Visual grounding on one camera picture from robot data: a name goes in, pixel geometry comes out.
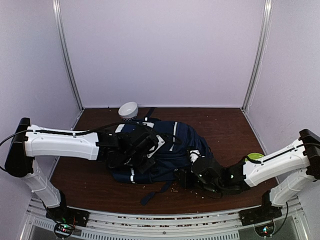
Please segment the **navy blue student backpack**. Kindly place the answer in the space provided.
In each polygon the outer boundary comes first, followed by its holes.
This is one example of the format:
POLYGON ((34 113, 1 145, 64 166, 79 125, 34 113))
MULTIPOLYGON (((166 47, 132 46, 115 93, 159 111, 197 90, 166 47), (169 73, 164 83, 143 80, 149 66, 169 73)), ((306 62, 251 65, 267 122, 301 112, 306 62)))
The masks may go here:
POLYGON ((206 158, 214 155, 207 141, 192 126, 154 118, 153 112, 151 108, 143 118, 129 120, 116 128, 119 148, 107 153, 106 167, 120 183, 163 182, 158 191, 163 193, 176 180, 175 170, 190 166, 190 150, 199 150, 206 158), (165 144, 150 158, 155 160, 155 165, 141 174, 138 167, 148 159, 147 153, 155 145, 156 135, 160 135, 165 144))

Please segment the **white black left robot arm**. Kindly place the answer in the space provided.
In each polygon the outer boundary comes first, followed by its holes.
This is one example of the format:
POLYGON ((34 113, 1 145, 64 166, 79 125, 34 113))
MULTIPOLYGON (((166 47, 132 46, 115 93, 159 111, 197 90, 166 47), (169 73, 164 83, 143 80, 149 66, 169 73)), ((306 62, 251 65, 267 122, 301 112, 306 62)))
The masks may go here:
POLYGON ((21 178, 36 194, 46 211, 61 222, 72 218, 66 198, 42 172, 36 157, 57 156, 81 158, 89 161, 107 161, 110 168, 120 165, 138 165, 141 172, 146 170, 144 163, 153 164, 152 156, 163 145, 164 140, 146 122, 131 123, 130 132, 111 132, 120 122, 111 123, 85 131, 60 130, 39 127, 31 124, 30 119, 20 120, 16 132, 4 140, 11 141, 9 151, 1 170, 21 178))

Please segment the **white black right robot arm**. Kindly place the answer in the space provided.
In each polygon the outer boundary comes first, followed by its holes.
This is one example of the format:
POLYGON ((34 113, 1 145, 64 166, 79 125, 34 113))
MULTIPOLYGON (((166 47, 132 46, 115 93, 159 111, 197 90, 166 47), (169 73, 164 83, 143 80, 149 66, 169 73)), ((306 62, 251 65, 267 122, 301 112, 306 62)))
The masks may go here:
POLYGON ((309 129, 286 147, 255 159, 251 155, 238 163, 222 167, 214 158, 197 150, 189 153, 190 165, 176 169, 174 175, 184 188, 200 188, 221 195, 238 195, 260 183, 290 173, 278 186, 265 193, 266 202, 256 210, 259 220, 268 220, 307 184, 320 178, 320 137, 309 129))

